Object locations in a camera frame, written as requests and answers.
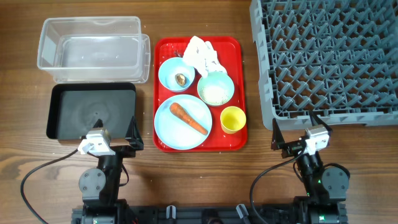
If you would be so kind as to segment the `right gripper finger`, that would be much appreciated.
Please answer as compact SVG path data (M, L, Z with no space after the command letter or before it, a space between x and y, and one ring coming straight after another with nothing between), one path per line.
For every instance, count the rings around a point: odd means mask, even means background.
M312 126L322 125L326 128L326 130L331 133L332 129L327 125L322 119L320 119L312 110L309 111L310 121Z
M277 120L274 118L272 120L272 142L271 142L271 149L272 150L279 150L282 149L285 141L282 135L282 132L279 128Z

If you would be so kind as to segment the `white napkin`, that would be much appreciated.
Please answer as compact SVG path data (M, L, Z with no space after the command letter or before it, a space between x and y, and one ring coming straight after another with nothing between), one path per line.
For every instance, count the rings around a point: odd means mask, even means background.
M203 78L213 72L227 74L224 66L220 64L217 51L213 48L211 42L204 41L197 36L190 39L182 60L188 66L195 68Z

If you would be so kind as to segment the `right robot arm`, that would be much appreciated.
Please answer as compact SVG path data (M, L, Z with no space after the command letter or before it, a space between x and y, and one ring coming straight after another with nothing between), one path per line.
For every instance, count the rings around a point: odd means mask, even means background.
M293 157L296 175L306 196L296 196L291 204L271 208L274 223L344 224L348 223L345 204L350 172L345 167L324 164L319 151L328 147L332 128L314 112L309 112L311 127L296 141L285 142L276 119L272 120L271 149L281 150L282 157Z

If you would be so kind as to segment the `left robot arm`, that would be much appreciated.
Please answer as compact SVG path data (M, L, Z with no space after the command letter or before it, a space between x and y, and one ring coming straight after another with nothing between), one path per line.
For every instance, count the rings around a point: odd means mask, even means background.
M78 186L83 208L72 211L72 224L139 222L127 201L118 198L119 188L123 186L121 174L126 170L123 159L133 158L136 151L144 149L135 117L131 118L125 140L126 145L112 146L111 135L101 119L82 137L78 151L96 157L98 165L80 176Z

